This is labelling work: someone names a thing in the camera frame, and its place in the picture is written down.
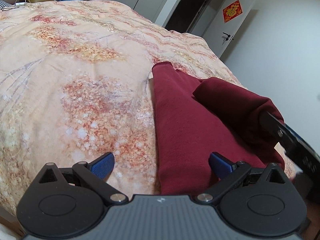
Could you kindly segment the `black white houndstooth pillow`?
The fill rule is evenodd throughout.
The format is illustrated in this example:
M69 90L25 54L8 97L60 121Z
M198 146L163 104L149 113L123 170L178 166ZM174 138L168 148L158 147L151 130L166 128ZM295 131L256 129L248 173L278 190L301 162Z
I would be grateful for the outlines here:
M0 0L0 9L1 9L2 11L10 10L10 9L12 9L13 7L14 7L14 6L13 6L12 4L7 3L7 2L5 2L5 1L3 1L3 0Z

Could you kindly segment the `dark red long-sleeve shirt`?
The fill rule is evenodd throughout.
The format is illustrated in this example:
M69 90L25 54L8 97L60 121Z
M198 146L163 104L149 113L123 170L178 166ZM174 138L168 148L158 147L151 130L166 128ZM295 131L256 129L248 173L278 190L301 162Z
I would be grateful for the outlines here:
M162 194L196 195L217 183L212 152L257 168L284 167L276 141L260 125L266 112L283 120L271 99L217 77L195 78L170 62L154 65L152 74Z

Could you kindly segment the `red fu door decoration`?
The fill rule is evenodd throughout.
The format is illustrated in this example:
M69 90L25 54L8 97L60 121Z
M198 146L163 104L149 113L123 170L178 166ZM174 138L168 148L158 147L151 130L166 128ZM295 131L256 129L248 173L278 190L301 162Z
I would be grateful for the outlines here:
M222 10L222 13L223 13L224 23L227 23L232 19L234 19L235 17L238 17L243 13L240 1L239 0L234 1L233 3L225 7Z

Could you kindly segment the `floral peach quilt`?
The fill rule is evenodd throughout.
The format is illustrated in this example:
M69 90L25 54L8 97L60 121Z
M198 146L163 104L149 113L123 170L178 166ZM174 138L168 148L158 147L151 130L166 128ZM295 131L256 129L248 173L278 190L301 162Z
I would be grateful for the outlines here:
M167 31L114 1L42 2L1 12L1 206L45 163L113 152L109 183L158 194L152 67L237 78L201 37Z

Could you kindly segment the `white room door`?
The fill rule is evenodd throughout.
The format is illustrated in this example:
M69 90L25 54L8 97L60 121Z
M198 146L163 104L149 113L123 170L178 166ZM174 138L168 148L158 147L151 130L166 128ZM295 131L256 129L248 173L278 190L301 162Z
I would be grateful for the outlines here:
M217 57L221 57L225 49L230 44L230 42L224 45L222 44L223 32L234 36L256 2L256 0L239 0L243 13L231 21L224 23L222 10L234 1L236 0L225 0L222 3L221 8L217 11L216 16L203 35L203 38L208 43L208 46Z

